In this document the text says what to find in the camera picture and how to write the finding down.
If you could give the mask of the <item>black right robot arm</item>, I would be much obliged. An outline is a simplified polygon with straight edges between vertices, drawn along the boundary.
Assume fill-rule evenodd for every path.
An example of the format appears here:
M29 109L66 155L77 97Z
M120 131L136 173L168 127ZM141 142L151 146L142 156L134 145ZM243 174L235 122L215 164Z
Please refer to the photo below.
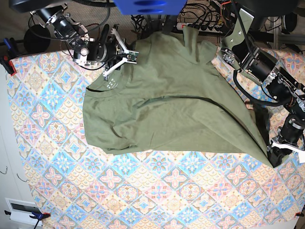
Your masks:
M118 33L109 32L116 31L113 27L110 29L107 21L110 17L111 8L107 8L105 19L90 29L76 22L68 14L65 14L67 5L58 5L30 12L28 24L34 21L34 17L38 16L44 22L41 27L53 26L54 38L65 43L73 50L71 54L72 60L81 68L94 71L102 67L110 69L124 58L128 57L125 52L125 44L119 37Z

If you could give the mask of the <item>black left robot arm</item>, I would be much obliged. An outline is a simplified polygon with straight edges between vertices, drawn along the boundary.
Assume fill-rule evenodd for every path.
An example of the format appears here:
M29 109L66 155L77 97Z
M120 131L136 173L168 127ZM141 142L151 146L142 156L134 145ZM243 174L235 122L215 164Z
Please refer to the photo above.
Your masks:
M283 158L292 152L303 154L297 142L302 138L305 129L305 86L293 78L284 68L277 67L277 59L260 49L248 33L256 15L268 17L282 16L291 12L296 6L272 10L272 5L264 1L231 0L229 2L236 16L236 22L222 41L220 55L234 69L233 80L237 88L250 101L270 106L283 106L289 115L280 127L275 138L267 145L267 158L272 167L278 167ZM240 73L257 85L265 85L274 102L261 101L252 97L237 80Z

